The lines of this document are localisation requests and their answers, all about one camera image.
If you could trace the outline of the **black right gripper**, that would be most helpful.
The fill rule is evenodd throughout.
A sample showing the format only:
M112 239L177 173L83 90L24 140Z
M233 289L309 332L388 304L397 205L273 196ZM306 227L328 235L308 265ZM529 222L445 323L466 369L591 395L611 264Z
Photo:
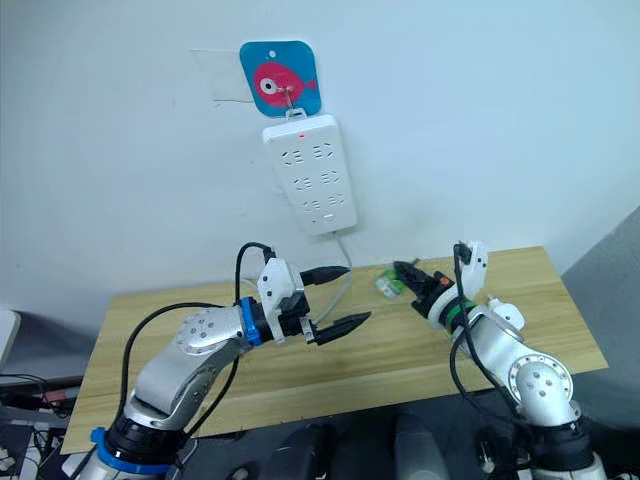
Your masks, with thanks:
M424 318L428 317L436 301L455 284L442 272L430 275L419 269L415 262L394 261L393 269L395 278L415 295L412 308Z

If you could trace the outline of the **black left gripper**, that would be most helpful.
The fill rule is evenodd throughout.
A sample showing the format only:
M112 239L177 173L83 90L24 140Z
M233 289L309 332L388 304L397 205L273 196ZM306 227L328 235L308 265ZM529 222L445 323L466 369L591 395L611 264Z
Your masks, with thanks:
M322 266L300 273L301 284L323 285L332 282L349 273L345 266ZM362 325L372 314L362 312L340 318L327 328L317 329L310 316L310 306L304 293L294 293L282 299L276 307L277 330L273 331L274 340L282 344L288 337L302 335L307 344L316 343L318 346L342 338Z

